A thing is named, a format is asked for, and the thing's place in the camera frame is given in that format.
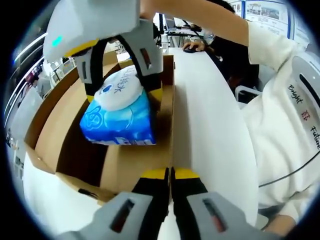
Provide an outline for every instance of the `white jacket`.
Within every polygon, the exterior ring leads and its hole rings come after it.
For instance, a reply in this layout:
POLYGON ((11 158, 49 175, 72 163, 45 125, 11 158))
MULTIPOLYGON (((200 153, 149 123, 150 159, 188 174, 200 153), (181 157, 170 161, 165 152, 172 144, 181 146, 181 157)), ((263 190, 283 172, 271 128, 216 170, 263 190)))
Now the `white jacket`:
MULTIPOLYGON (((277 72, 262 95, 243 108, 261 185, 292 173, 319 151, 320 121, 309 97, 292 77, 292 58, 304 49, 253 22, 248 25, 250 63, 277 72)), ((294 175, 259 188, 259 208, 285 203, 279 214, 297 222, 315 196, 319 179, 320 155, 294 175)))

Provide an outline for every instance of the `robotic arm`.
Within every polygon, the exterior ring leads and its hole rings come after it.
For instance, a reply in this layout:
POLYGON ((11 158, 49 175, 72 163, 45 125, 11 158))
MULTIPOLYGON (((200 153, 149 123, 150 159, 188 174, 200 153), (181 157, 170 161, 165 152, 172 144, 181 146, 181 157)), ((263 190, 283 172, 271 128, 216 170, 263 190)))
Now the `robotic arm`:
POLYGON ((43 45, 48 62, 74 57, 89 102, 102 86, 103 55, 111 38, 130 54, 138 78, 149 92, 161 88, 161 49, 153 39, 153 23, 140 19, 139 0, 61 0, 51 16, 43 45))

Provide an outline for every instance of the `green led light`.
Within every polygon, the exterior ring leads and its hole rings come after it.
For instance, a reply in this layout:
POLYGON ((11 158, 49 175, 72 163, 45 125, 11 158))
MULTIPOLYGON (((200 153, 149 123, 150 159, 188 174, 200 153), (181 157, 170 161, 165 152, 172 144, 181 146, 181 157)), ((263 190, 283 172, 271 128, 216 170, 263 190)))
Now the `green led light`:
POLYGON ((56 40, 52 42, 52 46, 54 47, 57 46, 59 43, 61 43, 61 41, 62 41, 62 36, 58 36, 56 40))

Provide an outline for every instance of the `white table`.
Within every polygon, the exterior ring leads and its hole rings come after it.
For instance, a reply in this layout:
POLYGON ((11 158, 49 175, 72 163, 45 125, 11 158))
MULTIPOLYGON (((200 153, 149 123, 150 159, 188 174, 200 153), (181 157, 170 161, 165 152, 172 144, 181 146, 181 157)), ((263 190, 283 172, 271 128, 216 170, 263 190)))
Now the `white table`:
MULTIPOLYGON (((204 52, 170 48, 175 61, 175 166, 192 168, 209 191, 241 208, 254 225, 258 211, 256 162, 242 113, 223 76, 204 52)), ((24 192, 31 211, 53 234, 76 231, 100 207, 55 175, 24 162, 24 192)), ((177 240, 170 206, 158 239, 177 240)))

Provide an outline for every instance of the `white sleeve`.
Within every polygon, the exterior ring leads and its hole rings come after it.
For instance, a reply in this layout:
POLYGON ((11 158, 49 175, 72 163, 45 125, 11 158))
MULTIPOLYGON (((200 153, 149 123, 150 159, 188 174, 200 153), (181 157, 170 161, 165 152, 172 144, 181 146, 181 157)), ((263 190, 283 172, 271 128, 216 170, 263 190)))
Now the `white sleeve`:
POLYGON ((278 72, 282 64, 300 49, 295 41, 262 29, 254 22, 248 21, 248 29, 248 53, 251 64, 265 65, 278 72))
POLYGON ((284 205, 279 215, 290 216, 297 223, 317 196, 318 190, 319 182, 310 185, 302 192, 297 192, 284 205))

